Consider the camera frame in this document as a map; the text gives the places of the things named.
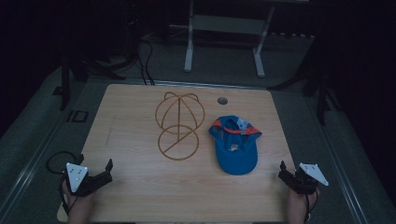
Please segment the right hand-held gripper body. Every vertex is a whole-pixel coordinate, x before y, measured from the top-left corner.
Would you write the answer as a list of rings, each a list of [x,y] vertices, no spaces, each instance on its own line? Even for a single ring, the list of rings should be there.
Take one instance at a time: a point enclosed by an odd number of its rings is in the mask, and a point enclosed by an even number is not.
[[[300,163],[294,174],[287,170],[285,175],[278,177],[298,194],[309,195],[317,191],[318,184],[329,185],[329,181],[317,164]]]

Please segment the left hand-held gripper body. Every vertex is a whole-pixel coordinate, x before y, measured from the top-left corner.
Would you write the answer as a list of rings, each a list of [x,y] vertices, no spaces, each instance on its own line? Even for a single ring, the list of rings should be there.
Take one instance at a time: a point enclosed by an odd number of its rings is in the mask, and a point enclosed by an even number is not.
[[[96,176],[89,176],[89,168],[74,163],[66,164],[69,189],[75,196],[88,196],[112,181],[112,175],[103,171]]]

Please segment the blue baseball cap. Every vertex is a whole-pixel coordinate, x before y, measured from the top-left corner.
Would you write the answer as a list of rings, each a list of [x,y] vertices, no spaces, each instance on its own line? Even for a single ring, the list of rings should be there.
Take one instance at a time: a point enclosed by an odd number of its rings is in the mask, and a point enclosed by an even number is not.
[[[237,116],[217,118],[208,132],[215,140],[219,167],[229,175],[246,175],[258,162],[256,141],[262,132]]]

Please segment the gold wire cap stand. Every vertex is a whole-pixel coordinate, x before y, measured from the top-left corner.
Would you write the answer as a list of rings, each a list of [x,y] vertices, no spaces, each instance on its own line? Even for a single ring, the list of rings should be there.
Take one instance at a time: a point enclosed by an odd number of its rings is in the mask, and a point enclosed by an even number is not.
[[[155,110],[161,133],[157,145],[165,158],[184,161],[200,146],[198,130],[205,121],[205,107],[195,93],[166,92]]]

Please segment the person's left hand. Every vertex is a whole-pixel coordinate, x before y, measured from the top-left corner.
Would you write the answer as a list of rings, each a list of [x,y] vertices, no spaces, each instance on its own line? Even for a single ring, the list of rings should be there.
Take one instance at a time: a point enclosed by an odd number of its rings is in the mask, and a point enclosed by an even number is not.
[[[67,224],[89,224],[93,208],[94,194],[77,197],[70,193],[66,182],[63,182],[63,194],[68,205]]]

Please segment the person's right hand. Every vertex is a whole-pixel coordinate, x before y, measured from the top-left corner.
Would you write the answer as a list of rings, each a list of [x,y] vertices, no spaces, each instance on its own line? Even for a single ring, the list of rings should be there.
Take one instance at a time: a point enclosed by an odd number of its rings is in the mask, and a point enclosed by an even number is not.
[[[289,189],[286,217],[289,224],[305,224],[308,214],[315,207],[320,191],[314,194],[303,195]]]

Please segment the dark tripod stand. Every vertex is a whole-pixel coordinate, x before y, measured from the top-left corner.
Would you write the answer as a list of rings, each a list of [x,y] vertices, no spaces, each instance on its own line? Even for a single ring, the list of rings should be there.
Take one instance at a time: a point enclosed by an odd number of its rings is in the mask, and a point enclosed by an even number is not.
[[[327,59],[306,56],[299,65],[296,74],[290,79],[281,82],[275,86],[268,87],[268,90],[281,91],[287,87],[305,80],[302,88],[304,96],[312,97],[316,92],[318,94],[316,116],[319,123],[324,126],[324,113],[328,108],[326,103],[328,95],[329,77],[331,74],[330,63]]]
[[[103,65],[92,56],[83,53],[81,50],[68,46],[63,50],[61,60],[61,85],[56,87],[53,94],[62,97],[61,110],[65,110],[71,99],[70,73],[73,73],[77,81],[85,82],[88,80],[86,68],[91,68],[100,76],[116,80],[125,80],[126,77],[116,74],[116,70],[126,68],[137,60],[137,54],[131,53],[125,56],[125,60],[120,63]]]

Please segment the white metal frame stand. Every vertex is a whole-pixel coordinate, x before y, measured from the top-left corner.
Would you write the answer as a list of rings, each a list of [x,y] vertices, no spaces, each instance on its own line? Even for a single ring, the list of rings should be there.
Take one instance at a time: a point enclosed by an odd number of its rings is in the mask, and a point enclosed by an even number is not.
[[[190,72],[193,62],[193,32],[210,31],[242,35],[256,35],[259,43],[252,48],[253,60],[258,77],[264,77],[262,47],[267,37],[275,7],[269,7],[264,19],[241,19],[235,17],[209,16],[194,12],[194,0],[189,0],[188,43],[185,54],[184,71]]]

